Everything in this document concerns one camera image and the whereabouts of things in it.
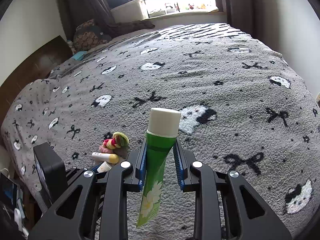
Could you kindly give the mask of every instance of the wooden headboard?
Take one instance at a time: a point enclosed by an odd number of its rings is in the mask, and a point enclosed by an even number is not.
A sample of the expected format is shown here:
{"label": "wooden headboard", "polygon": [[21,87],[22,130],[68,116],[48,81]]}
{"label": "wooden headboard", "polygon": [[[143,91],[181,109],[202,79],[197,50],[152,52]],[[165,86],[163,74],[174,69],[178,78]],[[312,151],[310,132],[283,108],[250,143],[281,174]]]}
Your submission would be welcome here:
{"label": "wooden headboard", "polygon": [[[21,90],[30,82],[47,78],[52,69],[70,57],[71,49],[63,38],[58,36],[26,58],[0,87],[0,102],[3,102],[0,107],[0,127]],[[0,144],[4,145],[1,134]]]}

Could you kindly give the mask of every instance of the white wall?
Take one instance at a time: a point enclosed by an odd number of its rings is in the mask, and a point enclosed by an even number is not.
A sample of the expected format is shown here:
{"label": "white wall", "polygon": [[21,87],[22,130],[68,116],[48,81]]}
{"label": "white wall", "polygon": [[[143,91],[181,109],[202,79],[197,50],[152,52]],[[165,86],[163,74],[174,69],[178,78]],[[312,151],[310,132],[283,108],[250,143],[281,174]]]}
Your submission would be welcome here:
{"label": "white wall", "polygon": [[320,92],[320,20],[308,0],[254,0],[257,38],[283,54],[304,78],[310,92]]}
{"label": "white wall", "polygon": [[13,0],[0,21],[0,85],[28,56],[66,39],[56,0]]}
{"label": "white wall", "polygon": [[156,27],[155,30],[164,29],[173,25],[203,24],[203,23],[226,23],[227,15],[222,12],[211,13],[182,13],[149,19]]}

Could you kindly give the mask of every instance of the tube cap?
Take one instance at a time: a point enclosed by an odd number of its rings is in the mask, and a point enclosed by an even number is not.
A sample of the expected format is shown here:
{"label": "tube cap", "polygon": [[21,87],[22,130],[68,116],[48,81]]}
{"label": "tube cap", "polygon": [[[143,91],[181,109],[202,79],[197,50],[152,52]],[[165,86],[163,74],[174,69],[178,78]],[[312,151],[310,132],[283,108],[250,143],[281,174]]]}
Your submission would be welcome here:
{"label": "tube cap", "polygon": [[151,108],[147,133],[167,138],[177,137],[180,116],[181,113],[176,110]]}

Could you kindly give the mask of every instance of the bed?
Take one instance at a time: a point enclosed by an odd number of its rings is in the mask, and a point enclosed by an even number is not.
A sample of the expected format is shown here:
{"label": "bed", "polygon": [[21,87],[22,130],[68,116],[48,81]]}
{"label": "bed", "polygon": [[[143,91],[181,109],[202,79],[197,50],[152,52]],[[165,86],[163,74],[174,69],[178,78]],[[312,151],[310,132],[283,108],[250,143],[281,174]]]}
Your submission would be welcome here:
{"label": "bed", "polygon": [[[216,171],[237,169],[293,237],[310,222],[320,201],[320,109],[280,53],[227,24],[131,33],[67,60],[19,93],[1,132],[41,203],[33,146],[48,142],[66,168],[90,167],[115,131],[139,149],[151,107],[181,111],[183,147]],[[141,228],[141,194],[128,194],[130,239],[192,236],[194,195],[180,191],[172,154],[163,185],[158,216]]]}

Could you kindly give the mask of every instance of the silver screw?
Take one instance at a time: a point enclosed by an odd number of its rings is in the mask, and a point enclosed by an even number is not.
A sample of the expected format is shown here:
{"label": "silver screw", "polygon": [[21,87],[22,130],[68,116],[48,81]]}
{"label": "silver screw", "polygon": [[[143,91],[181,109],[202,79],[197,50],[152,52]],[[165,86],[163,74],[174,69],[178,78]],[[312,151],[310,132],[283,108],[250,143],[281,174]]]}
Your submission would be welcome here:
{"label": "silver screw", "polygon": [[124,161],[124,162],[121,162],[121,167],[123,168],[129,168],[131,166],[131,163],[130,162],[127,162],[127,161]]}
{"label": "silver screw", "polygon": [[201,168],[202,167],[202,162],[195,161],[195,162],[192,163],[192,166],[194,166],[195,168]]}
{"label": "silver screw", "polygon": [[229,175],[230,175],[231,177],[233,177],[233,178],[239,177],[239,173],[236,172],[236,171],[230,171]]}
{"label": "silver screw", "polygon": [[89,177],[91,177],[93,175],[93,171],[85,171],[84,173],[83,173],[83,176],[85,176],[86,178],[89,178]]}

